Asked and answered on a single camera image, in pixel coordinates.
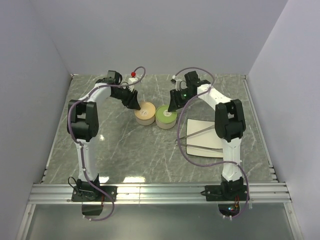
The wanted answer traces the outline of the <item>green round lunch box lid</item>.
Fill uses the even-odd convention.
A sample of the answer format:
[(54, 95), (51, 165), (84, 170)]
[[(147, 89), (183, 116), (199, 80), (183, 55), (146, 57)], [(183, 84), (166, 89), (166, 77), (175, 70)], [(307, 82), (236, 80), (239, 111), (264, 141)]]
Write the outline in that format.
[(155, 118), (161, 122), (168, 123), (170, 120), (177, 119), (177, 112), (168, 112), (168, 105), (162, 105), (156, 109)]

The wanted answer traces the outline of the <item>metal serving tongs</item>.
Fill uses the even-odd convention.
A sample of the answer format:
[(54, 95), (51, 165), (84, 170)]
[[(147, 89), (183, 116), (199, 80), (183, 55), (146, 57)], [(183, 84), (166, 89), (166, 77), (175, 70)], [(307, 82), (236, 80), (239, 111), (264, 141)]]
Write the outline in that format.
[(185, 140), (185, 144), (183, 144), (183, 146), (185, 147), (215, 152), (223, 151), (222, 141), (218, 137), (214, 125), (210, 125), (197, 131), (193, 131), (190, 134), (176, 139), (175, 141), (181, 142), (183, 140)]

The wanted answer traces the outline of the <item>beige round lunch box lid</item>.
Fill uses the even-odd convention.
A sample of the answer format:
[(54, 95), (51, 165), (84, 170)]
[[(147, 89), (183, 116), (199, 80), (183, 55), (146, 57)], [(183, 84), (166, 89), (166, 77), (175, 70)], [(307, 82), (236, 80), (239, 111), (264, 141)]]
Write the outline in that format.
[(153, 103), (148, 101), (141, 101), (139, 103), (140, 110), (135, 110), (134, 115), (139, 120), (149, 120), (155, 116), (156, 107)]

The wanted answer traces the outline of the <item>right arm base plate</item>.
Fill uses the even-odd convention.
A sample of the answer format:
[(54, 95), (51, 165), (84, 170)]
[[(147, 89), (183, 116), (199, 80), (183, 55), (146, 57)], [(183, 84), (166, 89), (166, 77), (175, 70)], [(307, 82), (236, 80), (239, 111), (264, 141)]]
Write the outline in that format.
[(200, 194), (205, 196), (207, 202), (245, 201), (248, 190), (246, 185), (232, 188), (224, 185), (206, 185)]

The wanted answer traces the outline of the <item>steel bowl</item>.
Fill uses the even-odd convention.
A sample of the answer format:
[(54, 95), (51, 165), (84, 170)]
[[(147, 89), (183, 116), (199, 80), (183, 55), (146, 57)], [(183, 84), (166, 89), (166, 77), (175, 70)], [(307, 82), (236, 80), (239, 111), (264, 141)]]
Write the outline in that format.
[(139, 125), (149, 126), (155, 122), (155, 112), (150, 110), (135, 110), (135, 120)]
[(159, 118), (156, 117), (155, 122), (159, 128), (161, 128), (163, 130), (168, 130), (168, 129), (171, 129), (175, 126), (177, 119), (176, 118), (170, 119), (168, 123), (165, 123), (165, 122), (160, 121)]

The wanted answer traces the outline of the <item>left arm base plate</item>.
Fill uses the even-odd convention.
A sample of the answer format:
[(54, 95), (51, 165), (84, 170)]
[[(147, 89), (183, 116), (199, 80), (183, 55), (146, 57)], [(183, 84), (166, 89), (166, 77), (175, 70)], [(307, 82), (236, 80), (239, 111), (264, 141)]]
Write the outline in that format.
[(107, 197), (104, 193), (102, 193), (100, 190), (97, 190), (96, 188), (92, 186), (88, 186), (84, 189), (78, 189), (75, 187), (73, 190), (71, 201), (72, 202), (111, 202), (115, 201), (117, 197), (117, 186), (111, 185), (111, 186), (99, 186), (99, 188), (109, 195)]

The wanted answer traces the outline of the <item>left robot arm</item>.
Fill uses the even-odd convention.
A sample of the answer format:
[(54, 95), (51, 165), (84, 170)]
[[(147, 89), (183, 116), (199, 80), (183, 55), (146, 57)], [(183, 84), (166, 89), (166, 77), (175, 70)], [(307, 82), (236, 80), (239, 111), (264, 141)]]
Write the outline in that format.
[(136, 72), (139, 69), (145, 68), (137, 67), (128, 81), (123, 81), (123, 76), (119, 72), (109, 70), (107, 76), (98, 79), (85, 96), (70, 100), (68, 103), (67, 132), (76, 145), (79, 164), (78, 179), (73, 190), (89, 201), (96, 201), (104, 194), (100, 188), (94, 154), (100, 126), (98, 106), (111, 97), (120, 100), (127, 109), (140, 110), (135, 84), (141, 82), (144, 75), (137, 78)]

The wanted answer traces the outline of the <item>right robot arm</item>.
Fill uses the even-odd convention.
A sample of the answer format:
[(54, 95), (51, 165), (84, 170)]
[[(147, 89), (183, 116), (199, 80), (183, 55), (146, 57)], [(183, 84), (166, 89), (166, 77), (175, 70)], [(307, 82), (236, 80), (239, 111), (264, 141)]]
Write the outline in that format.
[(247, 180), (241, 168), (241, 141), (246, 130), (242, 102), (219, 92), (208, 80), (201, 80), (197, 72), (190, 71), (184, 79), (172, 76), (175, 88), (170, 91), (169, 112), (185, 110), (195, 98), (206, 102), (214, 110), (214, 129), (221, 139), (223, 170), (217, 190), (207, 190), (209, 196), (220, 201), (232, 201), (247, 193)]

